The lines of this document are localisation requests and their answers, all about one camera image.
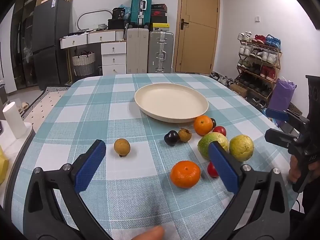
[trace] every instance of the human hand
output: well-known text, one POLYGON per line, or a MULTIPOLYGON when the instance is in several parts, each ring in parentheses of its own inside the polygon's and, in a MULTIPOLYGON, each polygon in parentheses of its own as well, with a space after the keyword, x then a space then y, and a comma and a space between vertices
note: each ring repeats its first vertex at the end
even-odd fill
POLYGON ((136 237, 132 238, 132 240, 162 240, 163 236, 164 236, 163 227, 156 226, 140 235, 137 235, 136 237))
MULTIPOLYGON (((309 170, 313 171, 309 181, 311 182, 320 176, 320 161, 309 164, 309 170)), ((300 178, 300 176, 301 176, 301 171, 298 168, 298 160, 295 156, 291 155, 288 179, 293 183, 296 183, 298 178, 300 178)))

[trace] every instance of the gray suitcase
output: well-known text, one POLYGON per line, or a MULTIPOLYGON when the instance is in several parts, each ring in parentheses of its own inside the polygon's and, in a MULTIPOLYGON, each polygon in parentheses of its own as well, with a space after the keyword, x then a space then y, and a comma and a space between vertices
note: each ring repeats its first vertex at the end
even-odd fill
POLYGON ((170 73, 173 54, 173 33, 149 33, 148 73, 170 73))
POLYGON ((127 74, 146 73, 148 64, 148 29, 127 31, 127 74))

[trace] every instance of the gray refrigerator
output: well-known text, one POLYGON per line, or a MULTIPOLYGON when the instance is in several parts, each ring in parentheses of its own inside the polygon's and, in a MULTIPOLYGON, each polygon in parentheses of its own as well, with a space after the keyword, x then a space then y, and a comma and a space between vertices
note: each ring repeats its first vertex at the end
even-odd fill
POLYGON ((60 38, 69 34, 70 9, 70 2, 65 0, 49 0, 35 7, 33 57, 41 90, 69 80, 67 56, 60 48, 60 38))

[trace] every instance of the shoe rack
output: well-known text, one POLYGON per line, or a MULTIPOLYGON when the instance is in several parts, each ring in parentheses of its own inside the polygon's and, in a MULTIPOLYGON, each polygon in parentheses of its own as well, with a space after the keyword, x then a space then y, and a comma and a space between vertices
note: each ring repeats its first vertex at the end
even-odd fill
MULTIPOLYGON (((260 76, 260 75, 257 75, 257 74, 255 74, 255 73, 252 73, 252 72, 250 72, 250 71, 248 71, 247 69, 244 69, 244 68, 242 68, 242 67, 238 67, 238 66, 236 67, 237 70, 238 70, 238 72, 239 72, 239 76, 241 75, 241 73, 246 72, 246 73, 248 73, 248 74, 250 74, 250 75, 252 75, 252 76, 254 76, 254 77, 256 77, 256 78, 259 78, 259 79, 261 79, 261 80, 263 80, 263 81, 265 81, 265 82, 267 82, 267 83, 270 83, 270 87, 272 88, 272 91, 273 91, 274 88, 275 88, 275 86, 276 86, 276 81, 277 81, 277 79, 278 79, 279 71, 280 71, 280 69, 281 69, 280 59, 281 59, 281 56, 282 56, 282 52, 280 52, 280 51, 278 50, 278 48, 271 47, 271 46, 267 46, 267 45, 263 45, 263 44, 260 44, 260 43, 255 43, 255 42, 250 42, 250 41, 242 41, 242 40, 239 40, 239 41, 240 41, 240 44, 241 44, 241 45, 246 45, 246 46, 249 46, 249 45, 250 45, 250 46, 252 46, 252 47, 264 49, 264 50, 267 50, 267 52, 271 52, 271 53, 276 53, 276 54, 277 54, 277 61, 276 61, 276 63, 275 63, 275 64, 270 64, 270 63, 268 63, 268 62, 266 62, 266 61, 263 61, 263 60, 260 60, 260 59, 258 59, 258 58, 246 56, 246 55, 243 55, 243 54, 240 54, 240 53, 239 53, 239 57, 240 57, 241 60, 246 60, 247 58, 249 58, 249 59, 254 60, 255 63, 261 65, 261 67, 265 65, 265 66, 269 66, 269 67, 271 67, 271 68, 274 68, 274 70, 275 70, 275 77, 274 77, 274 79, 273 79, 272 81, 270 81, 270 80, 268 80, 268 79, 266 79, 266 78, 264 78, 264 77, 262 77, 262 76, 260 76)), ((269 100, 270 100, 270 98, 271 98, 271 96, 272 96, 272 92, 271 92, 271 93, 269 94, 269 96, 266 98, 266 97, 264 97, 263 95, 261 95, 260 93, 256 92, 255 90, 253 90, 253 89, 251 89, 251 88, 249 88, 249 87, 246 87, 245 85, 241 84, 240 82, 236 81, 236 83, 237 83, 239 86, 242 86, 242 87, 248 89, 249 91, 252 91, 255 95, 257 95, 258 98, 261 98, 261 99, 265 100, 265 101, 267 102, 267 104, 269 103, 269 100)))

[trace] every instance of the blue gripper pad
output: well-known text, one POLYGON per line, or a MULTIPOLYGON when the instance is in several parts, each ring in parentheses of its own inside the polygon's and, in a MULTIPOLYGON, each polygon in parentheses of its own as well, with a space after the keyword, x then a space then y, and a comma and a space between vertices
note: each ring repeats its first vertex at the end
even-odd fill
POLYGON ((216 168, 224 186, 229 192, 236 194, 239 190, 239 177, 231 167, 229 162, 223 156, 222 151, 225 150, 220 146, 216 145, 218 142, 212 142, 209 144, 209 157, 216 168))
POLYGON ((286 112, 277 111, 269 108, 266 109, 266 116, 283 122, 287 122, 289 120, 289 116, 286 112))
POLYGON ((104 141, 97 140, 85 154, 81 155, 84 155, 83 157, 86 159, 74 178, 74 188, 77 194, 87 189, 93 175, 106 155, 106 144, 104 141))

